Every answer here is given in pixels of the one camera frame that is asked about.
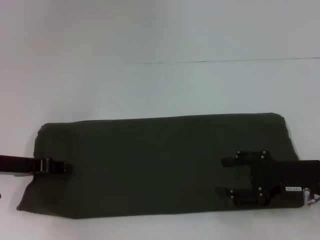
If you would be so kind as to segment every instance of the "label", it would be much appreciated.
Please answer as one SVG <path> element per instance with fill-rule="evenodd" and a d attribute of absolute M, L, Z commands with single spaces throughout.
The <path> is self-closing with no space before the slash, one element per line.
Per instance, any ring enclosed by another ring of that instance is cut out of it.
<path fill-rule="evenodd" d="M 286 186 L 285 187 L 286 191 L 291 191 L 291 192 L 301 192 L 302 189 L 299 186 Z"/>

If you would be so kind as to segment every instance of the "white background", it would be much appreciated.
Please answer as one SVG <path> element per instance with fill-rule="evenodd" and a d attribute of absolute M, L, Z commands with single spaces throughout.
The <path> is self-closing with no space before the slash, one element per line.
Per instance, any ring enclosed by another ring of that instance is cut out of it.
<path fill-rule="evenodd" d="M 319 9 L 318 0 L 1 0 L 0 154 L 32 157 L 48 122 L 274 112 L 300 159 L 319 159 Z M 0 176 L 0 239 L 320 234 L 320 206 L 85 220 L 16 211 L 30 181 Z"/>

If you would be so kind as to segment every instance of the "small tag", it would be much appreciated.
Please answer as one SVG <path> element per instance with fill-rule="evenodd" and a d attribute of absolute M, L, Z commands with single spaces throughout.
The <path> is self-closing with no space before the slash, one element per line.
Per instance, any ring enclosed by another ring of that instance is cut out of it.
<path fill-rule="evenodd" d="M 285 187 L 286 191 L 291 191 L 291 192 L 301 192 L 302 189 L 299 186 L 286 186 Z"/>

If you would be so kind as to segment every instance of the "olive green bag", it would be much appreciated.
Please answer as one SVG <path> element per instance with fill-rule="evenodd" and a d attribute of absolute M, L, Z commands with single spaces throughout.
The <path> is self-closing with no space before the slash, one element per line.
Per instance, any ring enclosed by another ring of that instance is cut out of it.
<path fill-rule="evenodd" d="M 73 219 L 238 209 L 215 191 L 251 188 L 249 166 L 221 165 L 238 150 L 298 161 L 274 113 L 48 123 L 34 157 L 71 163 L 73 173 L 34 176 L 17 209 Z"/>

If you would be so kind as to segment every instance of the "white wall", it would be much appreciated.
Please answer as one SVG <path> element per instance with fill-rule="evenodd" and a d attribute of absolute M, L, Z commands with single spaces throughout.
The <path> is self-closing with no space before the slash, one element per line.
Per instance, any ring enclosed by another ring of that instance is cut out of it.
<path fill-rule="evenodd" d="M 319 7 L 317 0 L 3 0 L 0 154 L 32 157 L 47 122 L 274 112 L 285 117 L 299 157 L 319 159 Z M 86 220 L 16 211 L 30 181 L 0 176 L 0 239 L 320 234 L 320 206 Z"/>

